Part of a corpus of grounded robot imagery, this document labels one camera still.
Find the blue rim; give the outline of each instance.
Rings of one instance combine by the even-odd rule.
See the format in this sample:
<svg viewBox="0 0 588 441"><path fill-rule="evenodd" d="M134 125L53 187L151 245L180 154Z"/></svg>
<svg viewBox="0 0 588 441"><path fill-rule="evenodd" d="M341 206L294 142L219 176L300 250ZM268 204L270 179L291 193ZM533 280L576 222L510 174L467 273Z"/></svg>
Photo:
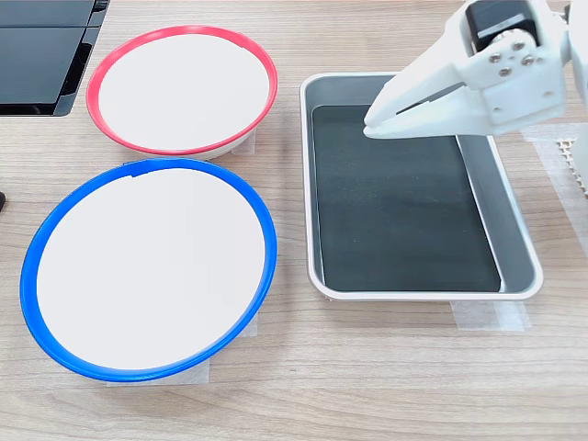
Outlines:
<svg viewBox="0 0 588 441"><path fill-rule="evenodd" d="M72 209L75 204L80 202L83 198L88 196L96 189L125 176L139 176L157 170L165 170L169 168L186 168L191 170L198 170L210 175L214 175L222 179L227 184L234 187L241 195L249 202L254 209L257 218L261 224L261 228L266 241L266 260L264 263L264 271L262 273L261 281L257 287L254 299L251 304L241 316L239 321L219 340L210 345L203 351L184 360L177 361L171 365L162 367L154 367L150 369L114 369L111 367L101 367L92 363L88 363L78 356L73 355L66 350L53 337L47 325L45 324L41 314L39 303L37 300L37 274L39 271L39 263L43 250L51 234L55 230L57 224L61 221L63 216ZM28 329L33 335L39 346L55 361L61 365L69 368L73 372L84 375L92 379L100 379L104 381L146 381L150 379L160 379L167 377L201 363L210 358L223 347L228 345L243 328L253 319L257 310L261 307L266 294L269 291L277 262L277 237L274 223L271 219L269 210L264 201L257 195L255 190L243 181L236 174L210 163L203 163L193 159L146 159L133 163L124 164L121 167L112 169L102 175L83 184L76 189L70 196L63 200L61 204L48 216L42 223L39 230L35 234L25 257L22 273L20 276L20 303L22 307Z"/></svg>

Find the wood grain surface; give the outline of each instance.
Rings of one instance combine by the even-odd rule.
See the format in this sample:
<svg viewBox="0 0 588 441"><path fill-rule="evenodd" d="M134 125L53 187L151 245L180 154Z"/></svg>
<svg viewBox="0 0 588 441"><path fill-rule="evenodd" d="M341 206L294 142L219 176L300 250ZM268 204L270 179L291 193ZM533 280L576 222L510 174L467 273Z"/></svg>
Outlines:
<svg viewBox="0 0 588 441"><path fill-rule="evenodd" d="M526 305L526 332L460 331L448 303L330 302L306 276L300 83L324 72L400 70L460 4L114 0L72 114L0 119L0 190L8 197L0 213L0 440L588 439L588 261L520 134L497 142L546 273ZM20 267L56 204L143 157L89 118L89 75L124 41L178 24L241 31L276 62L277 102L257 132L255 156L216 162L270 208L277 274L258 336L213 357L209 384L107 388L37 346L20 310ZM570 70L568 80L572 91ZM584 112L571 92L568 114L555 122L582 122Z"/></svg>

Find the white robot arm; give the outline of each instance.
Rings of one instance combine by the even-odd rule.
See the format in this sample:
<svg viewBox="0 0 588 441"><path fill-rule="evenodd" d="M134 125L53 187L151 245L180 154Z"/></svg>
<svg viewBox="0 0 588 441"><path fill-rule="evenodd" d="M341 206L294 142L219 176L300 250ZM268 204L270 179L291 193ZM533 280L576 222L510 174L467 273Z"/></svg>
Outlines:
<svg viewBox="0 0 588 441"><path fill-rule="evenodd" d="M441 39L386 84L365 133L499 135L560 116L569 60L586 103L588 0L576 0L566 14L546 0L469 0Z"/></svg>

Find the grey tray rim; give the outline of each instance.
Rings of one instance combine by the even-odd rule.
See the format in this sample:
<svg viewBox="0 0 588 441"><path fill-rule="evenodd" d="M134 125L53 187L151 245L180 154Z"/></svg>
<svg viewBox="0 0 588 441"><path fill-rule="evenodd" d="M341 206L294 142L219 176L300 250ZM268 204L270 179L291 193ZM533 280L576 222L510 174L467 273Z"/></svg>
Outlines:
<svg viewBox="0 0 588 441"><path fill-rule="evenodd" d="M314 262L314 231L312 225L312 194L311 194L311 160L309 153L309 140L307 138L309 121L307 119L307 95L308 87L317 80L329 77L365 77L365 76L393 76L395 72L354 72L354 73L318 73L307 78L300 86L300 121L301 121L301 135L302 135L302 169L303 169L303 186L304 186L304 221L307 247L307 271L310 282L318 289L324 296L331 300L345 300L345 301L498 301L498 300L528 300L535 296L543 286L544 273L537 252L531 240L526 222L523 217L518 203L516 201L515 193L512 189L510 181L506 175L503 162L500 159L498 149L493 137L487 137L488 143L492 150L492 155L496 161L497 168L500 172L502 184L506 195L508 197L510 206L521 232L522 239L525 242L526 251L529 260L534 269L534 280L525 289L520 292L425 292L425 291L381 291L381 292L342 292L335 291L326 287L319 276L316 274Z"/></svg>

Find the black device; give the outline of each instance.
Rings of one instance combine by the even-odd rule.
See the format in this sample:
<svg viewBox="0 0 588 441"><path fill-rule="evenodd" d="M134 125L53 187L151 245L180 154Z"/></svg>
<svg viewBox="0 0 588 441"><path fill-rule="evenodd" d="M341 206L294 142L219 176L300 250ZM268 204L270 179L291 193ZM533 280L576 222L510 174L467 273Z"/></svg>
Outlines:
<svg viewBox="0 0 588 441"><path fill-rule="evenodd" d="M479 0L468 6L466 19L473 45L478 52L510 29L527 31L537 46L541 45L537 24L527 0Z"/></svg>
<svg viewBox="0 0 588 441"><path fill-rule="evenodd" d="M108 0L0 1L0 116L63 116Z"/></svg>

